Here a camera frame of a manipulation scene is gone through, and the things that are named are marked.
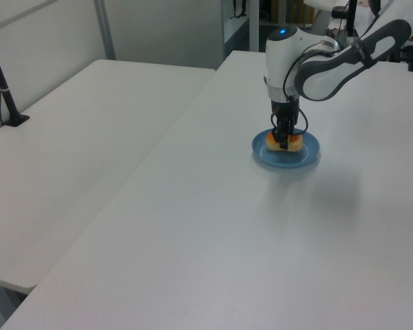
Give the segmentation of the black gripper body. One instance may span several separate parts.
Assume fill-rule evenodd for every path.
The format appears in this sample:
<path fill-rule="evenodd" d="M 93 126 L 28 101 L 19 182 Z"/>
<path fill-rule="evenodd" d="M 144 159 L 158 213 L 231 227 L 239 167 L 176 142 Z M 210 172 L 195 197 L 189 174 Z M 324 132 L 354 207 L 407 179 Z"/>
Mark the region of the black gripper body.
<path fill-rule="evenodd" d="M 279 130 L 293 130 L 299 117 L 299 100 L 271 101 L 271 123 Z"/>

